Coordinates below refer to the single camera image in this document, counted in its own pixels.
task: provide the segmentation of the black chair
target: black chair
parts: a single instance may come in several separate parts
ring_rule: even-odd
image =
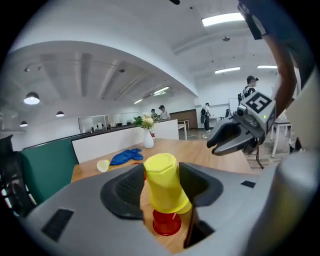
[[[17,215],[25,217],[36,205],[30,199],[23,179],[21,154],[12,150],[7,138],[0,139],[0,189],[5,190],[5,195],[1,195],[9,200]]]
[[[230,110],[229,108],[225,111],[225,117],[221,117],[219,116],[220,120],[224,119],[224,118],[227,118],[228,116],[230,115]]]

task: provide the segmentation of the blue cloth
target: blue cloth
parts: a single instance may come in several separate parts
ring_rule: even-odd
[[[134,148],[134,149],[127,149],[119,154],[116,154],[112,158],[110,165],[111,166],[122,165],[131,159],[137,160],[137,161],[142,160],[144,159],[144,156],[139,153],[140,151],[141,149]]]

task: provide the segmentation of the red object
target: red object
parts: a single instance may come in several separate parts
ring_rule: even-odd
[[[141,162],[134,162],[132,165],[138,165],[138,164],[142,164],[142,163]],[[147,177],[146,177],[146,173],[145,172],[143,173],[143,176],[144,176],[144,180],[146,180]]]
[[[159,235],[172,236],[181,228],[181,219],[176,213],[153,211],[153,229]]]

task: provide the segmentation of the small yellow bowl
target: small yellow bowl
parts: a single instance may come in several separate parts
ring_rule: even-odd
[[[105,173],[106,171],[108,171],[109,165],[109,160],[101,160],[96,164],[96,168],[99,170],[99,172]]]

